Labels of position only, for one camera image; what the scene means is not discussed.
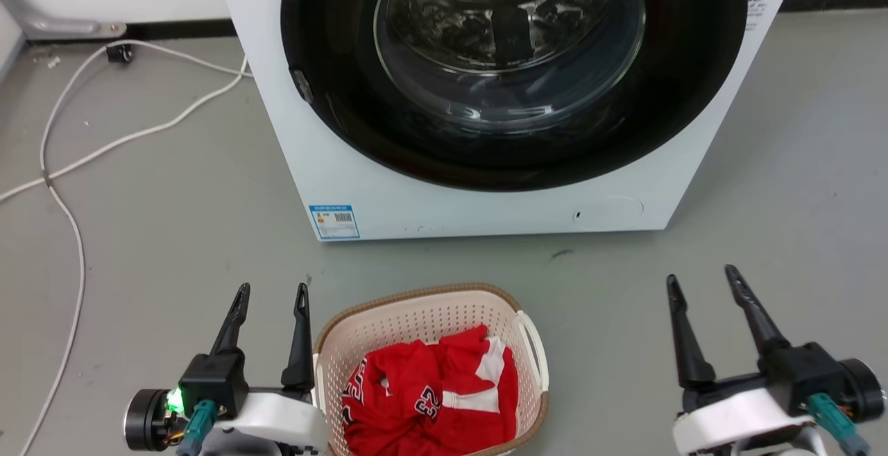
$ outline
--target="teal connector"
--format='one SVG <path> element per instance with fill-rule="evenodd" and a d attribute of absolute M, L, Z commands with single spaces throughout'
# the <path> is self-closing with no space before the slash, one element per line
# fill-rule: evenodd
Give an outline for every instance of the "teal connector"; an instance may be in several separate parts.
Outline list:
<path fill-rule="evenodd" d="M 194 413 L 185 428 L 182 443 L 176 447 L 176 456 L 198 456 L 203 449 L 203 440 L 207 438 L 213 425 L 219 419 L 216 403 L 203 400 L 197 403 Z"/>
<path fill-rule="evenodd" d="M 848 456 L 869 456 L 869 444 L 857 434 L 848 415 L 826 394 L 808 397 L 808 412 L 838 442 Z"/>

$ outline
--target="sticker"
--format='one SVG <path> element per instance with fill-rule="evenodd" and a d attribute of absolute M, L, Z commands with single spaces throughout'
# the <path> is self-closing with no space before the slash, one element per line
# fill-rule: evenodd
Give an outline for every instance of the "sticker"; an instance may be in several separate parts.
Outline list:
<path fill-rule="evenodd" d="M 755 31 L 758 28 L 758 22 L 767 8 L 765 0 L 746 0 L 746 31 Z"/>
<path fill-rule="evenodd" d="M 351 204 L 309 206 L 308 210 L 321 239 L 361 239 Z"/>

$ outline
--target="green led light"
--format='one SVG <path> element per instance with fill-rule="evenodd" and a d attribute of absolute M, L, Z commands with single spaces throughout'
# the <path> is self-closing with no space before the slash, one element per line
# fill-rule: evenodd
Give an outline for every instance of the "green led light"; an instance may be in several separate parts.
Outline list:
<path fill-rule="evenodd" d="M 177 414 L 185 414 L 185 402 L 182 401 L 182 389 L 179 387 L 167 394 L 167 409 Z"/>

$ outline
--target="plastic basket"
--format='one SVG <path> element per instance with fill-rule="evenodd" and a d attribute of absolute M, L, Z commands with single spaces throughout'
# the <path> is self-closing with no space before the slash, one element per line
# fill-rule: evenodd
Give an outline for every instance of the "plastic basket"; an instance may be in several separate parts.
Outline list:
<path fill-rule="evenodd" d="M 549 367 L 533 321 L 506 292 L 485 283 L 437 286 L 371 301 L 339 314 L 314 345 L 313 402 L 327 416 L 329 452 L 352 456 L 343 436 L 342 389 L 368 352 L 395 343 L 426 343 L 486 324 L 510 346 L 518 371 L 514 440 L 473 455 L 510 453 L 536 436 L 549 409 Z"/>

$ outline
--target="grey floor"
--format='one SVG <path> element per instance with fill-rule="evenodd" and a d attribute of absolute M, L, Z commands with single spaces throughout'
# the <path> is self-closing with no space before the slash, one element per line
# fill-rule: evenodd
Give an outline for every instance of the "grey floor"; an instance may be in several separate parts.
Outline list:
<path fill-rule="evenodd" d="M 167 46 L 231 67 L 241 60 L 234 39 Z M 32 49 L 10 71 L 0 191 L 39 177 L 44 122 L 91 50 Z M 49 68 L 54 55 L 61 62 Z M 129 67 L 97 64 L 61 112 L 50 169 L 168 121 L 228 81 L 144 49 Z M 407 289 L 500 285 L 535 319 L 552 373 L 548 421 L 520 454 L 673 454 L 669 273 L 684 283 L 722 376 L 755 368 L 722 275 L 730 262 L 791 340 L 862 358 L 888 380 L 886 186 L 886 11 L 778 17 L 672 224 L 655 233 L 320 244 L 247 81 L 179 127 L 58 180 L 83 232 L 87 291 L 31 454 L 124 454 L 130 397 L 177 381 L 244 281 L 253 284 L 241 331 L 247 379 L 275 385 L 294 291 L 308 275 L 315 332 L 350 305 Z M 50 387 L 77 290 L 75 239 L 44 187 L 0 204 L 0 281 L 6 455 L 19 452 Z M 886 427 L 863 428 L 875 454 L 888 450 Z"/>

